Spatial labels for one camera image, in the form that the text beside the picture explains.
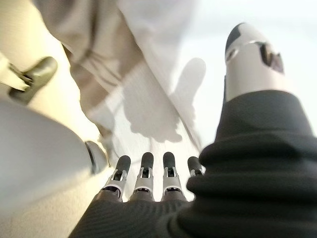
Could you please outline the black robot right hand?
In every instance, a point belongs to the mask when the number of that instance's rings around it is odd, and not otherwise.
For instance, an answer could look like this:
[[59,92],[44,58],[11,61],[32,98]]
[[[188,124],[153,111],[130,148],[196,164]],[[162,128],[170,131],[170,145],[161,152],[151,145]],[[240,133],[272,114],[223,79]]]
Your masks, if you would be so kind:
[[102,189],[73,238],[314,238],[317,139],[285,78],[282,58],[248,23],[230,32],[214,143],[194,164],[187,202],[178,188],[161,202],[128,202]]

